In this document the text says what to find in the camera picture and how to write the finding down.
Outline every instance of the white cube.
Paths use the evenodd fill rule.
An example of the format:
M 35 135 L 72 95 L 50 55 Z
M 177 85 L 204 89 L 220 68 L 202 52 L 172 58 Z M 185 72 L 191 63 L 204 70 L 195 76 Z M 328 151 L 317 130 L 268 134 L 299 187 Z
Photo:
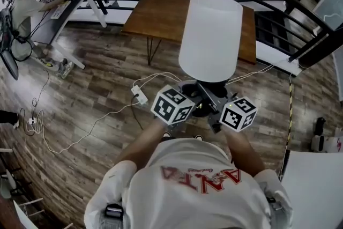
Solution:
M 257 107 L 249 98 L 236 99 L 224 105 L 220 123 L 236 132 L 240 132 L 252 124 L 257 110 Z
M 151 111 L 171 125 L 185 121 L 194 105 L 193 101 L 167 85 L 157 93 Z

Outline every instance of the brown tabletop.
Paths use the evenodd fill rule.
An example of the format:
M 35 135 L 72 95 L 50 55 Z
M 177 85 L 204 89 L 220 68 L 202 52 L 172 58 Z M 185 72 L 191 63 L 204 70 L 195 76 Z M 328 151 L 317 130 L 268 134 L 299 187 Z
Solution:
M 190 0 L 140 0 L 122 28 L 123 34 L 144 35 L 181 44 Z M 256 63 L 255 14 L 243 6 L 238 58 Z

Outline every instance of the black pants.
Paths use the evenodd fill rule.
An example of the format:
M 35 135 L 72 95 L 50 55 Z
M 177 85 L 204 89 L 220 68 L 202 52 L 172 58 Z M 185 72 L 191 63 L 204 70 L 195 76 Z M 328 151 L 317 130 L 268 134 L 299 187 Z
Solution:
M 0 110 L 0 123 L 11 123 L 12 125 L 15 125 L 17 121 L 18 116 L 16 113 Z

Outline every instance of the sleeve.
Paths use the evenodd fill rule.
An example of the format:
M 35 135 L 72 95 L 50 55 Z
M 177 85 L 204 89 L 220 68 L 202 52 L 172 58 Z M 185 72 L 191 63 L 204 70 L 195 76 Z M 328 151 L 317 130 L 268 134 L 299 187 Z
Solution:
M 263 193 L 267 198 L 275 199 L 275 202 L 280 204 L 286 214 L 287 225 L 282 228 L 292 228 L 293 220 L 293 208 L 290 204 L 290 200 L 286 193 L 286 190 L 282 186 L 275 171 L 267 169 L 259 172 L 254 179 L 261 187 Z
M 36 0 L 25 0 L 25 8 L 23 8 L 24 16 L 32 17 L 43 9 L 45 3 Z
M 129 185 L 133 175 L 137 171 L 134 162 L 125 160 L 111 168 L 87 204 L 84 222 L 87 229 L 98 228 L 101 211 L 110 203 L 118 203 L 122 192 Z

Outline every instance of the gray table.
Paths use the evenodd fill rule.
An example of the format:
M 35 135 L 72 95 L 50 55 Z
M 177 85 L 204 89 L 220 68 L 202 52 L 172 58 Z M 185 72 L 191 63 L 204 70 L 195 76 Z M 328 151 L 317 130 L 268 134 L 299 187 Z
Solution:
M 73 56 L 70 52 L 64 49 L 61 45 L 59 45 L 56 40 L 60 35 L 62 29 L 68 22 L 70 16 L 74 13 L 77 7 L 83 0 L 72 0 L 72 2 L 68 5 L 68 7 L 64 10 L 61 16 L 58 19 L 51 19 L 51 16 L 54 14 L 57 8 L 54 8 L 49 11 L 46 15 L 44 20 L 40 23 L 40 27 L 37 31 L 32 35 L 31 39 L 34 42 L 52 45 L 55 47 L 68 61 L 73 62 L 75 65 L 79 66 L 81 69 L 84 69 L 85 66 L 82 64 L 80 60 L 78 60 L 75 56 Z M 96 17 L 98 18 L 101 26 L 106 28 L 107 24 L 103 15 L 98 10 L 98 7 L 94 3 L 94 0 L 87 0 L 89 5 L 91 6 L 92 10 L 94 11 Z M 44 12 L 37 13 L 34 17 L 31 18 L 31 26 L 34 29 L 39 22 L 42 20 L 44 16 Z

